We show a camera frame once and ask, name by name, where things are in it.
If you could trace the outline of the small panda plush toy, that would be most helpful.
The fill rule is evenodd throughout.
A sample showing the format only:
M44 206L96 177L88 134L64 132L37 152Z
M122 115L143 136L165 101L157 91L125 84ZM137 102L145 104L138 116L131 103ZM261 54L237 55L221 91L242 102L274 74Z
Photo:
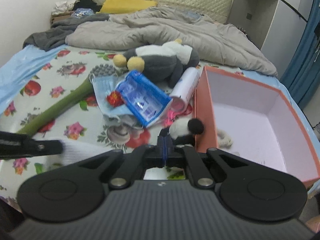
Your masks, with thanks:
M174 168L202 165L201 156L195 150L196 136L204 133L204 124L198 118L179 118L169 127L163 128L159 135L171 136L173 149L168 158L167 172Z

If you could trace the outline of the white spray can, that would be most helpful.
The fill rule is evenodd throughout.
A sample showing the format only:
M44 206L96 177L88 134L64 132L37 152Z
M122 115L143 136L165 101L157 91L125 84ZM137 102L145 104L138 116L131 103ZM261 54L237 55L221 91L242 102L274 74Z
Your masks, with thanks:
M183 112L189 105L194 90L200 79L200 72L195 67L189 67L183 73L178 83L169 94L172 99L171 109L175 112Z

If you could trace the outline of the grey wardrobe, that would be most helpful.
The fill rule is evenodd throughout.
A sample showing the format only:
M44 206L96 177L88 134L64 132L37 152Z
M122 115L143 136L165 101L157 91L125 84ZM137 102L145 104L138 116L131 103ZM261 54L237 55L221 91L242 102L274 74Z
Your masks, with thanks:
M228 22L242 27L282 77L302 39L313 0L233 0Z

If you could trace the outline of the dark grey blanket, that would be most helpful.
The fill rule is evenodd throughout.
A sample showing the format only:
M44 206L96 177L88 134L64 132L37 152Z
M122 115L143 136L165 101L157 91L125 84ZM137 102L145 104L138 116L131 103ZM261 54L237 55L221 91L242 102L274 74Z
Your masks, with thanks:
M80 18L69 17L53 23L49 30L33 33L23 42L23 48L28 45L35 46L41 50L49 51L65 44L65 38L74 33L76 28L85 22L106 21L109 14L98 13Z

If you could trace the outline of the red foil snack packet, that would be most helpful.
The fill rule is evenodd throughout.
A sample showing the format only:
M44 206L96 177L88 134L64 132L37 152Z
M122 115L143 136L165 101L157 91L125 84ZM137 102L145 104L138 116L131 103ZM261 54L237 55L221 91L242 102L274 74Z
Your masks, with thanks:
M106 96L106 101L113 108L119 107L124 104L121 94L116 90L112 91L110 94Z

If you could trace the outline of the blue tissue pack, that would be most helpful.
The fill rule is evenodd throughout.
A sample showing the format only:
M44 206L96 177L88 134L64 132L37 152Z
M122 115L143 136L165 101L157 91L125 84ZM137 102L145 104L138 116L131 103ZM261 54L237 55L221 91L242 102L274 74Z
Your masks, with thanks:
M117 84L116 91L144 127L157 123L172 103L170 96L136 70L125 75Z

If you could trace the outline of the blue curtain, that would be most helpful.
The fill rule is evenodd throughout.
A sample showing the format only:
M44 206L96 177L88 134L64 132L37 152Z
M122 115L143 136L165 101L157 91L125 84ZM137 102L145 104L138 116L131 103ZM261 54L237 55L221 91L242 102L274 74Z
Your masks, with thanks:
M280 81L300 109L319 86L319 0L313 0L301 41Z

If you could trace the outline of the floral plastic mat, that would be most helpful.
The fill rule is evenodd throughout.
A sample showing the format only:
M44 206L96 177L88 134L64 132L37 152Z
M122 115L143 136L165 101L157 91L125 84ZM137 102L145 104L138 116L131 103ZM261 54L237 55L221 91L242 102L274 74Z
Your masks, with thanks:
M112 65L114 55L112 50L66 46L31 78L6 110L1 112L1 130L17 132L81 85L95 66ZM163 122L140 130L110 126L106 123L95 96L90 94L41 128L35 134L35 139L86 142L129 153L137 146L156 143L162 128ZM1 161L1 200L17 209L16 194L20 185L32 176L60 166L61 160L57 156Z

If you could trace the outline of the white paper towel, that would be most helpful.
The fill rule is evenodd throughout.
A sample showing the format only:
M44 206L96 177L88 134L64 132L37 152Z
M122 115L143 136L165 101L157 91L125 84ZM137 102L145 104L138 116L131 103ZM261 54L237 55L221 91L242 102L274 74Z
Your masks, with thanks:
M60 142L62 144L62 153L59 158L63 166L74 164L109 151L105 147L86 142L71 140L60 140Z

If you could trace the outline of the cardboard bedside box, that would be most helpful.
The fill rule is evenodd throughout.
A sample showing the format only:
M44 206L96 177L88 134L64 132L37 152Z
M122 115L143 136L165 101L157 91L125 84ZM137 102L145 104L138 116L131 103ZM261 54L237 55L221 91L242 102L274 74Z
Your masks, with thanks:
M67 18L70 18L73 12L74 11L68 11L68 12L64 12L62 14L52 15L50 17L50 26L52 26L55 22L59 22L59 21L65 20Z

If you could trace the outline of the black clothes pile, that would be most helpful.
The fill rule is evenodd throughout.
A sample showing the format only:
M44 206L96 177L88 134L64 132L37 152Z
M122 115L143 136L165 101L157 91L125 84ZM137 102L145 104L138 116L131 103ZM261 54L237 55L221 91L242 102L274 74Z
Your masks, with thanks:
M76 11L76 9L92 9L94 12L99 12L101 9L101 5L98 5L96 2L93 0L78 0L74 6L73 6L73 11Z

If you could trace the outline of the pink bird toy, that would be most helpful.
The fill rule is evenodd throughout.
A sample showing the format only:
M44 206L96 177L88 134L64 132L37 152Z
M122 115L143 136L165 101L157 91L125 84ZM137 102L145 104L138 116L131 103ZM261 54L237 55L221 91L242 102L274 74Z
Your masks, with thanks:
M168 111L167 113L167 117L164 119L163 122L163 127L169 127L170 125L173 124L173 122L180 117L184 117L184 116L188 116L189 114L191 114L193 111L192 108L187 108L185 111L183 112L175 112L173 110Z

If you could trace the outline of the green massage hammer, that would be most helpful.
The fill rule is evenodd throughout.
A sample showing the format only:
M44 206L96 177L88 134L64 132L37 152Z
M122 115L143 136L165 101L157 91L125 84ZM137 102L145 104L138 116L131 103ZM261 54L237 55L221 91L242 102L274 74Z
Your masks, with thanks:
M67 96L54 103L47 110L37 115L16 133L25 134L30 137L34 136L43 126L46 126L46 124L59 117L61 114L76 105L86 96L92 94L94 91L92 85L94 78L112 75L118 76L120 73L119 71L119 68L111 64L101 64L95 66L89 72L88 77L83 81L81 85L79 85L75 90L71 91Z

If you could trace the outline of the grey penguin plush toy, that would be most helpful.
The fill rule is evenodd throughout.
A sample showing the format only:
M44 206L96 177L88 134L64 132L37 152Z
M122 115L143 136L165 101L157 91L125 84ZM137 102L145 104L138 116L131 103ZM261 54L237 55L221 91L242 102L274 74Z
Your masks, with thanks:
M189 67L196 67L200 57L196 49L176 39L163 45L146 45L129 49L113 57L114 65L136 70L153 83L167 82L174 88Z

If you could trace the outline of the light blue bed sheet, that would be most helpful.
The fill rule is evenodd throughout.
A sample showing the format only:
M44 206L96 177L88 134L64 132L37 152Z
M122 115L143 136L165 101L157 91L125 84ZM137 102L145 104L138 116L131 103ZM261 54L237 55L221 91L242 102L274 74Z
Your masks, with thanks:
M1 112L42 67L56 57L66 45L44 51L28 45L1 67Z

